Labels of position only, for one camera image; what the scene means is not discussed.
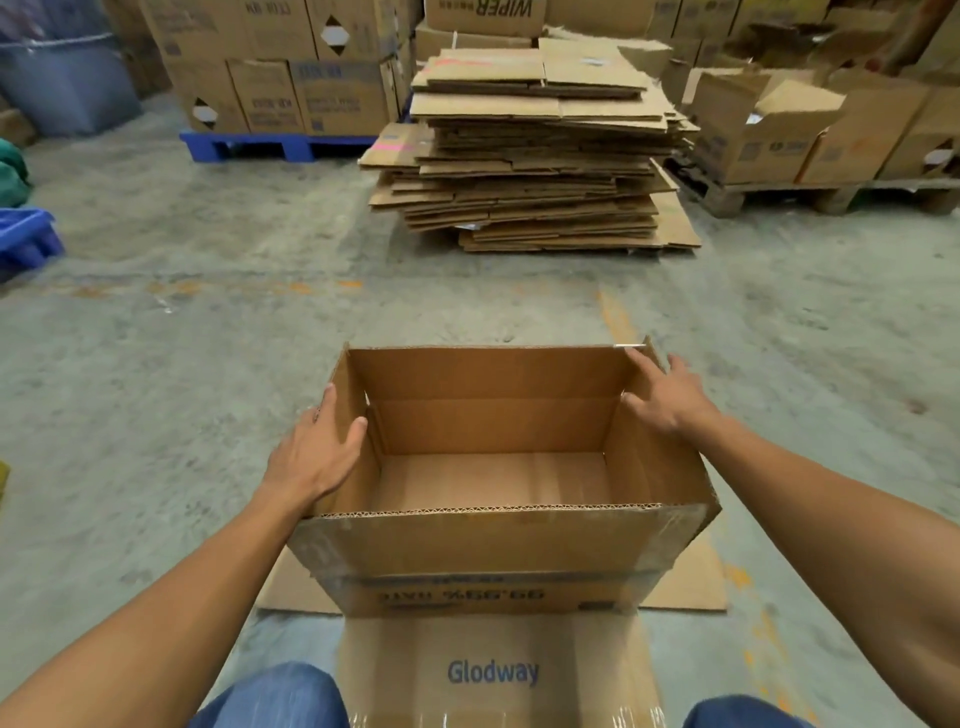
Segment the hand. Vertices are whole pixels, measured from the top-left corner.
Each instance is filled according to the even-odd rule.
[[[360,457],[367,419],[354,420],[347,441],[341,443],[334,421],[336,405],[337,388],[327,384],[320,406],[301,414],[293,430],[270,454],[254,497],[288,497],[302,515],[343,485]]]
[[[639,417],[640,421],[666,434],[686,435],[690,426],[705,416],[718,416],[716,408],[704,394],[700,377],[686,368],[686,362],[676,354],[669,354],[670,374],[638,352],[625,349],[650,382],[650,397],[642,400],[635,394],[625,392],[624,403]]]

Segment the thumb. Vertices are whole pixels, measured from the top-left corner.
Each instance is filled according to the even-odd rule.
[[[630,411],[633,412],[641,422],[650,424],[651,414],[650,404],[648,402],[643,401],[632,392],[624,392],[620,395],[620,401],[626,404]]]
[[[344,443],[347,448],[360,452],[363,447],[363,439],[367,436],[367,418],[358,417],[350,423],[350,429],[347,431],[347,441]]]

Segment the person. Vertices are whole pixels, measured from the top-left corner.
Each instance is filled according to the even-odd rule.
[[[934,728],[960,725],[960,527],[767,442],[721,413],[678,356],[667,374],[625,351],[651,384],[625,404],[712,463],[910,710]],[[329,385],[236,518],[0,703],[0,728],[348,728],[333,680],[297,663],[197,712],[297,521],[359,457],[367,422],[340,442],[335,401]],[[802,725],[741,695],[698,704],[685,728]]]

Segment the blue plastic crate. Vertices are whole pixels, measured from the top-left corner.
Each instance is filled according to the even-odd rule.
[[[234,158],[244,147],[273,145],[276,155],[292,162],[316,161],[315,145],[369,147],[375,136],[308,136],[296,133],[203,133],[183,132],[180,139],[194,161],[218,162]]]
[[[17,268],[42,268],[64,253],[54,232],[54,216],[45,209],[0,207],[0,259]]]

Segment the forearm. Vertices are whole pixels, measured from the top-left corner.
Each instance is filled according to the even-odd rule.
[[[0,728],[179,728],[213,685],[298,511],[254,501],[0,704]]]
[[[900,698],[960,724],[960,528],[731,418],[688,436]]]

